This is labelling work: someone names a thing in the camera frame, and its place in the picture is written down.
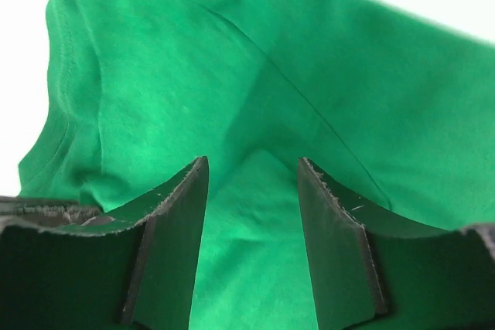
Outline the green t-shirt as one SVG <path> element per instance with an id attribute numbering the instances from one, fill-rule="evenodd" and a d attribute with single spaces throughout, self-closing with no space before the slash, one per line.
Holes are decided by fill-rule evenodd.
<path id="1" fill-rule="evenodd" d="M 402 216 L 494 219 L 494 48 L 371 0 L 49 0 L 21 195 L 114 209 L 210 161 L 193 329 L 314 329 L 296 162 Z"/>

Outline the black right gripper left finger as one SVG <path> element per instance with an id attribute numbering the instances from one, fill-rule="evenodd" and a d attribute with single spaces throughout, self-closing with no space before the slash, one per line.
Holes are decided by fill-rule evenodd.
<path id="1" fill-rule="evenodd" d="M 1 200 L 3 329 L 186 329 L 209 164 L 105 212 L 60 199 Z"/>

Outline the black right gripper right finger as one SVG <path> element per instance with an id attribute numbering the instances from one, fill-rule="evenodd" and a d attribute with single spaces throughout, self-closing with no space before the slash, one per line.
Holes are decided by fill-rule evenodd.
<path id="1" fill-rule="evenodd" d="M 492 329 L 494 226 L 399 216 L 307 158 L 297 191 L 321 329 Z"/>

